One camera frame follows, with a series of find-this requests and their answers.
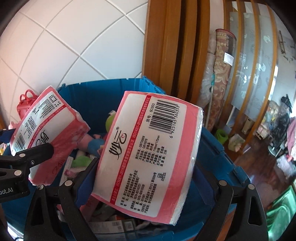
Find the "wall tile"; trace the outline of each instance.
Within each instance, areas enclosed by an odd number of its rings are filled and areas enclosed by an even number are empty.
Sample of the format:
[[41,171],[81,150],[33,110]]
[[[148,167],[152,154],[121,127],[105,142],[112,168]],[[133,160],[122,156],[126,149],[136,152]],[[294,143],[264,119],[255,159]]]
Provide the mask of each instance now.
[[74,0],[49,24],[48,30],[77,53],[122,16],[105,0]]
[[148,4],[145,4],[137,8],[127,15],[135,22],[135,24],[142,30],[143,33],[145,32],[147,5]]
[[29,51],[42,30],[43,29],[32,20],[24,17],[12,33],[9,43],[3,50],[1,57],[17,74],[20,73]]
[[126,17],[94,41],[82,55],[108,79],[134,78],[142,68],[144,35]]
[[17,82],[17,85],[15,87],[15,95],[12,99],[12,108],[10,115],[17,121],[20,121],[20,117],[17,113],[17,105],[20,102],[20,95],[25,94],[26,90],[31,89],[22,79],[19,79]]
[[10,119],[9,119],[9,113],[7,113],[5,110],[1,110],[0,114],[2,116],[2,119],[6,125],[6,127],[8,128],[9,123],[10,123]]
[[77,55],[44,31],[32,48],[20,76],[38,92],[49,85],[56,88],[76,58]]
[[0,105],[1,109],[10,113],[11,101],[18,76],[0,60]]
[[9,117],[9,123],[8,124],[10,124],[11,121],[13,121],[13,123],[18,123],[20,121],[20,118],[16,120],[12,116],[10,116]]
[[142,78],[142,72],[136,78]]
[[104,77],[97,73],[92,67],[90,67],[86,62],[79,58],[72,68],[69,70],[62,84],[71,85],[81,82],[103,80]]
[[37,0],[30,0],[29,2],[27,2],[21,9],[20,12],[22,12],[23,14],[25,14],[31,7],[32,5],[36,2]]
[[0,56],[8,48],[9,39],[22,18],[24,18],[24,15],[22,15],[21,13],[16,13],[16,15],[12,18],[12,20],[2,33],[0,38]]
[[121,9],[125,14],[135,9],[136,7],[140,6],[141,4],[148,2],[148,0],[129,0],[129,1],[107,0],[107,1],[112,2],[119,9]]
[[57,13],[71,0],[37,0],[26,15],[35,20],[41,26],[46,27]]

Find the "pink toilet paper package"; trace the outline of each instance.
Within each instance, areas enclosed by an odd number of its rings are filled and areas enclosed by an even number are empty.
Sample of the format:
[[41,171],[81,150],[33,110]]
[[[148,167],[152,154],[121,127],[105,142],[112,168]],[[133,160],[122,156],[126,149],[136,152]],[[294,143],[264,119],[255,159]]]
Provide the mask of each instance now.
[[50,86],[37,98],[16,128],[10,140],[11,154],[14,156],[18,151],[51,143],[53,157],[30,168],[29,174],[32,184],[50,185],[89,130],[80,114]]
[[126,91],[103,150],[93,196],[130,216],[175,224],[191,182],[202,109]]

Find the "red stripe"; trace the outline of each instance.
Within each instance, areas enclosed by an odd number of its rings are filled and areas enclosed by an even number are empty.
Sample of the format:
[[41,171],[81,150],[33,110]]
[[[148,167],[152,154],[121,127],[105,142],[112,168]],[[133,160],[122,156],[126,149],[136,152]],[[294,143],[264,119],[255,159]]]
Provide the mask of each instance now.
[[63,110],[64,108],[66,108],[66,105],[63,105],[61,106],[60,108],[58,108],[55,112],[53,112],[49,117],[47,117],[42,123],[40,126],[38,126],[35,134],[33,135],[31,141],[30,141],[30,144],[28,145],[28,148],[31,148],[37,135],[39,134],[39,132],[41,131],[41,129],[46,125],[47,122],[49,122],[55,115],[57,115],[57,113],[59,113],[61,110]]
[[147,95],[146,98],[145,98],[145,101],[143,103],[143,106],[141,108],[141,111],[140,111],[140,114],[138,116],[135,127],[133,129],[133,133],[131,135],[131,138],[130,138],[130,140],[128,142],[126,152],[125,152],[125,154],[123,156],[122,163],[121,163],[121,166],[120,166],[120,169],[119,169],[116,181],[115,181],[115,185],[114,185],[114,188],[113,188],[113,192],[112,192],[112,195],[111,195],[110,203],[112,203],[112,204],[115,204],[115,202],[116,202],[117,195],[118,195],[118,192],[119,192],[119,188],[121,186],[121,182],[122,182],[124,173],[126,171],[126,166],[128,164],[128,161],[129,161],[131,152],[133,150],[133,146],[135,144],[135,141],[137,139],[138,132],[139,132],[139,129],[141,127],[141,124],[142,124],[143,118],[145,116],[146,109],[147,109],[147,106],[149,104],[150,99],[151,99],[151,96]]

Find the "blue plastic bin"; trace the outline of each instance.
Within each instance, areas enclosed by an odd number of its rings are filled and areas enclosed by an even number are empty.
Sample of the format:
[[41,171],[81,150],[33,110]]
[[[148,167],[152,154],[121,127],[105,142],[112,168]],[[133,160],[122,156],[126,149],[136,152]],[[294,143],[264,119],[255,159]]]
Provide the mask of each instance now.
[[[63,85],[58,89],[64,100],[77,110],[82,118],[89,124],[90,134],[104,133],[105,121],[111,110],[117,110],[124,91],[135,90],[153,93],[164,93],[149,79],[115,79],[85,82],[69,86]],[[197,161],[205,169],[212,172],[217,179],[226,180],[231,185],[245,187],[250,183],[246,173],[235,167],[224,152],[223,146],[206,129],[202,129]],[[181,241],[194,237],[208,218],[212,207],[206,205],[195,185],[197,178],[195,172],[193,181],[176,226],[167,225],[167,230],[146,234],[143,231],[124,233],[126,240],[149,241]],[[25,218],[28,212],[32,194],[35,187],[30,185],[31,194],[27,197],[3,203],[8,222],[23,232]],[[118,234],[104,234],[99,240],[118,240]]]

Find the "red handbag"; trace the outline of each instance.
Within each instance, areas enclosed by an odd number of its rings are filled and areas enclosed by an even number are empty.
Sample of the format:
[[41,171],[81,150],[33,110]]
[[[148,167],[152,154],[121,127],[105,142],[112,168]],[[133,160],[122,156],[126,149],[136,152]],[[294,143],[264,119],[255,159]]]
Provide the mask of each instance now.
[[[32,94],[32,97],[27,96],[28,92]],[[17,105],[17,112],[21,119],[25,116],[26,112],[37,98],[38,96],[35,95],[32,90],[27,90],[24,95],[20,95],[20,102]]]

